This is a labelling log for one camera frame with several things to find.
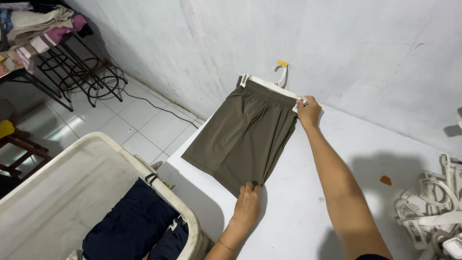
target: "yellow tag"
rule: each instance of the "yellow tag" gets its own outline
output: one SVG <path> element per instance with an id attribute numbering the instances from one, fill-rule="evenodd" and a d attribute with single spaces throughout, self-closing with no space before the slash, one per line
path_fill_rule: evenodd
<path id="1" fill-rule="evenodd" d="M 276 63 L 279 64 L 279 65 L 281 65 L 281 66 L 284 66 L 284 67 L 289 66 L 289 63 L 288 63 L 288 62 L 278 61 L 278 62 L 276 62 Z"/>

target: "white plastic bin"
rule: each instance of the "white plastic bin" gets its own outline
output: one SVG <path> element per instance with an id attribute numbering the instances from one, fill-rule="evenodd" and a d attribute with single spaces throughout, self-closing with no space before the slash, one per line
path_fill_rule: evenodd
<path id="1" fill-rule="evenodd" d="M 66 259 L 137 178 L 151 173 L 106 134 L 84 136 L 0 200 L 0 259 Z M 178 259 L 203 259 L 209 239 L 196 215 L 160 179 L 152 186 L 188 223 Z"/>

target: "elastic waistband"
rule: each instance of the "elastic waistband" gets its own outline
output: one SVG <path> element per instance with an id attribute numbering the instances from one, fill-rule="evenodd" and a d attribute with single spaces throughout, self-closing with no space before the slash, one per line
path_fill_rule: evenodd
<path id="1" fill-rule="evenodd" d="M 248 91 L 251 93 L 256 93 L 265 100 L 269 102 L 276 102 L 278 104 L 287 106 L 289 108 L 293 108 L 295 106 L 296 99 L 291 97 L 284 96 L 283 94 L 279 94 L 277 92 L 271 91 L 264 86 L 255 83 L 251 80 L 247 80 L 245 82 L 244 91 Z"/>

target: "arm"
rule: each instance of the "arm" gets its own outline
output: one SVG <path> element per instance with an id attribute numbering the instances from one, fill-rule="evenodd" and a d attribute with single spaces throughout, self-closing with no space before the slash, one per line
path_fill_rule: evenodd
<path id="1" fill-rule="evenodd" d="M 298 118 L 308 135 L 316 169 L 326 197 L 327 211 L 347 260 L 364 254 L 392 259 L 353 174 L 332 149 L 317 124 L 321 107 L 306 96 L 307 106 L 298 103 Z"/>
<path id="2" fill-rule="evenodd" d="M 234 207 L 234 215 L 225 231 L 205 257 L 205 260 L 227 260 L 241 243 L 260 214 L 261 186 L 248 182 L 241 186 L 241 194 Z"/>

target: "olive shorts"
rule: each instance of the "olive shorts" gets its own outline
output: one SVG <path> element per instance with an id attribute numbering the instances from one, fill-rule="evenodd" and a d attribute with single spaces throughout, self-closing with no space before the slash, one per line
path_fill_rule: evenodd
<path id="1" fill-rule="evenodd" d="M 273 171 L 295 130 L 295 101 L 248 80 L 226 98 L 181 157 L 237 198 L 241 185 L 264 184 Z"/>

